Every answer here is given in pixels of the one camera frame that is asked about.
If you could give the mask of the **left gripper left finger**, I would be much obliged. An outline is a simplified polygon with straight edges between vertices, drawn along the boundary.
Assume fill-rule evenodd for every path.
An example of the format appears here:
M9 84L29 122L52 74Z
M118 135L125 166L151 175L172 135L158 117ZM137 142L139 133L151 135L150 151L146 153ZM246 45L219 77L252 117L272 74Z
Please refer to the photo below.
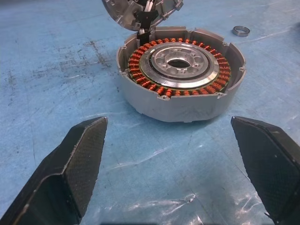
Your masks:
M98 178L108 119L73 126L39 164L0 225L78 225Z

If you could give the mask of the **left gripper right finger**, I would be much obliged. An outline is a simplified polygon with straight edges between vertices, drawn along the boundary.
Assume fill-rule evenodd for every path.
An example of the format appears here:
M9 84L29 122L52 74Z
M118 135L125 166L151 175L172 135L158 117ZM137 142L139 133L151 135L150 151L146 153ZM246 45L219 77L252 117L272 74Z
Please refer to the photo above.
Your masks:
M300 225L300 145L282 128L233 116L247 175L274 225Z

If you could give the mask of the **grey motor base copper windings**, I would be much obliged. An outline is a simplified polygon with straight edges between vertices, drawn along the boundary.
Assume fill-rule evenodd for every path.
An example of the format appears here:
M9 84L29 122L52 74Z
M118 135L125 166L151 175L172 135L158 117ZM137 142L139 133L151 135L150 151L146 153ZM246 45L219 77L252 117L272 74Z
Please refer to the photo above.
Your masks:
M224 113L245 77L245 65L233 43L185 27L133 34L117 52L126 100L164 122L210 120Z

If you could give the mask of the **grey round metal part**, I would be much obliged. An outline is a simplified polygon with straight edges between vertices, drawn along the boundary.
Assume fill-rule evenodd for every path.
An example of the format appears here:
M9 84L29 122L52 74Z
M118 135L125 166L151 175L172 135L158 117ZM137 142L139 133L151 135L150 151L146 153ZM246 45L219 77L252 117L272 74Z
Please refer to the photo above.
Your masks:
M117 24L131 31L153 30L183 6L183 0L102 0L102 3Z

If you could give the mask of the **blue plastic table cover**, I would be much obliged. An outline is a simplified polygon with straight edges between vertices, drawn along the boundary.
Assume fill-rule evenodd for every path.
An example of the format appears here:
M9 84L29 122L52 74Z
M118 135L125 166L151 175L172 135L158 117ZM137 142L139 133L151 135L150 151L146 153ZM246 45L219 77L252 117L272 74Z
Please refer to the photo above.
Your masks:
M72 126L106 116L82 225L274 225L231 117L300 144L300 0L184 0L163 25L212 31L245 57L246 76L215 119L161 122L128 104L116 52L131 32L101 0L0 1L0 217Z

